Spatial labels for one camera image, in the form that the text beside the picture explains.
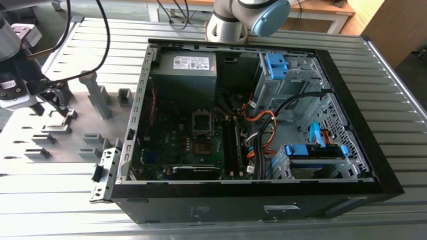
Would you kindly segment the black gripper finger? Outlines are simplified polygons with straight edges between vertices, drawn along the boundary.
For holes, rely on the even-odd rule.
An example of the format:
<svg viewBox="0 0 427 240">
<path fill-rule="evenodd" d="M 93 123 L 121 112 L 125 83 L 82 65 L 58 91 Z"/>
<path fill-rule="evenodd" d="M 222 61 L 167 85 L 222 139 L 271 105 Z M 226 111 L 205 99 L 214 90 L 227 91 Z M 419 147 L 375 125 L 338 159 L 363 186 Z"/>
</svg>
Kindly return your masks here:
<svg viewBox="0 0 427 240">
<path fill-rule="evenodd" d="M 43 93 L 45 101 L 53 105 L 53 107 L 63 117 L 67 117 L 69 115 L 69 105 L 73 96 L 74 93 L 71 92 L 70 85 L 67 83 L 55 84 Z"/>
<path fill-rule="evenodd" d="M 42 96 L 38 94 L 38 95 L 30 95 L 30 104 L 29 104 L 29 107 L 33 109 L 34 113 L 38 115 L 38 116 L 43 116 L 45 112 L 46 112 L 46 109 L 42 105 Z"/>
</svg>

